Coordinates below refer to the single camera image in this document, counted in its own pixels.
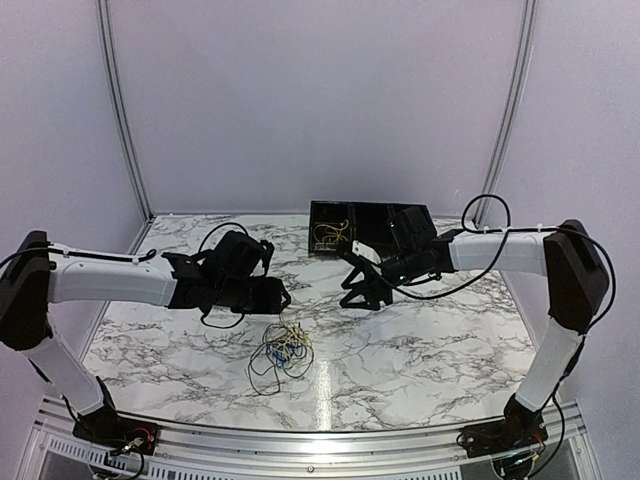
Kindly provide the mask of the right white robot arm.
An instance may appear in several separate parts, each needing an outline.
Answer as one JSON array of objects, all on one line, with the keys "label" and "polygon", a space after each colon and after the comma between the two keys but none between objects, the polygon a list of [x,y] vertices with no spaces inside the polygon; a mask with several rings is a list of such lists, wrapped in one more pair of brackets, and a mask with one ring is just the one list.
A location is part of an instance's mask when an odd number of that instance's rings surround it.
[{"label": "right white robot arm", "polygon": [[606,252],[578,220],[559,226],[472,230],[465,226],[437,234],[420,207],[409,207],[388,221],[396,255],[382,259],[370,246],[354,241],[341,252],[353,269],[343,281],[343,308],[377,311],[393,295],[412,294],[420,278],[475,271],[540,275],[547,280],[549,322],[542,344],[495,430],[506,448],[515,448],[534,431],[539,413],[571,374],[591,328],[615,293],[614,271]]}]

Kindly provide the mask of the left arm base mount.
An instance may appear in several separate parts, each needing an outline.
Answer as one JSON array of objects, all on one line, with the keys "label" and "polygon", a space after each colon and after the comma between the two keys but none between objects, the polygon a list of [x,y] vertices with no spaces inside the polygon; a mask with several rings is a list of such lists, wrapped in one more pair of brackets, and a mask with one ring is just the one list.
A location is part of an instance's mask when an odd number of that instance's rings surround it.
[{"label": "left arm base mount", "polygon": [[104,384],[97,377],[103,395],[99,409],[87,415],[73,413],[66,401],[68,413],[74,420],[73,435],[110,448],[110,456],[129,453],[152,455],[155,451],[160,427],[158,424],[123,417],[116,409],[113,399]]}]

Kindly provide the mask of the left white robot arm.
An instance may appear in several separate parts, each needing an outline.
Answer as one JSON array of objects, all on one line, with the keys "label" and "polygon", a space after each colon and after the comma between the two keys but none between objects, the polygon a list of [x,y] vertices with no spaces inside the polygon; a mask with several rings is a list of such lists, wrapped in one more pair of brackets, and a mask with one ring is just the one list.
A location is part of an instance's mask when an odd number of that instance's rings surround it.
[{"label": "left white robot arm", "polygon": [[74,301],[129,302],[209,315],[221,307],[241,317],[279,315],[291,297],[268,274],[274,247],[242,232],[191,255],[143,256],[80,250],[30,232],[2,261],[1,342],[22,353],[106,445],[125,438],[108,391],[56,332],[49,307]]}]

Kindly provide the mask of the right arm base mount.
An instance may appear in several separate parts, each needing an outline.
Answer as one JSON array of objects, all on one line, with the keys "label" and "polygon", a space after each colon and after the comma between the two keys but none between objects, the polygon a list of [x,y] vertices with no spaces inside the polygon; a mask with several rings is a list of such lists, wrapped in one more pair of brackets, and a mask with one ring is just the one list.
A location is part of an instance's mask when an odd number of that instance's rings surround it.
[{"label": "right arm base mount", "polygon": [[503,410],[502,419],[463,427],[456,444],[465,450],[469,458],[540,445],[548,439],[542,411],[542,408],[529,410],[512,395]]}]

